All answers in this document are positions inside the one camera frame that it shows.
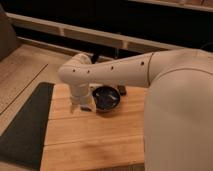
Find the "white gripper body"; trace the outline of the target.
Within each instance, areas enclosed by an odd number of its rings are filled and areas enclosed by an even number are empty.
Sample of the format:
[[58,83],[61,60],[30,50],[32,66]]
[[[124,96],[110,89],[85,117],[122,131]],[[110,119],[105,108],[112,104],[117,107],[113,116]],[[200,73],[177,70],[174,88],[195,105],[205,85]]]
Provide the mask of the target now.
[[81,107],[90,107],[92,95],[89,84],[70,85],[70,98],[73,104]]

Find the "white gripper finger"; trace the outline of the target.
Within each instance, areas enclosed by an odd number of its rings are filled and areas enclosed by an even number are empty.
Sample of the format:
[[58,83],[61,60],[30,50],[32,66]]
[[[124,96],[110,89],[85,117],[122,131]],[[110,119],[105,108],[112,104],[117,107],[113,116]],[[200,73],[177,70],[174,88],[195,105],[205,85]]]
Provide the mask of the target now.
[[75,110],[75,108],[71,105],[70,106],[70,113],[73,114],[74,110]]
[[89,110],[90,111],[95,111],[95,105],[89,105]]

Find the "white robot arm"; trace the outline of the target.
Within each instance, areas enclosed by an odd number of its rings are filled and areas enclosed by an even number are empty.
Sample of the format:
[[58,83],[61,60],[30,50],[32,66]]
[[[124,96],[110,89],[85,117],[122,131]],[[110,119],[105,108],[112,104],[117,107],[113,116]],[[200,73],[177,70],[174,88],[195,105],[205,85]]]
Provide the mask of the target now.
[[80,53],[59,77],[80,105],[90,103],[91,83],[147,88],[145,171],[213,171],[213,52],[186,48],[97,64]]

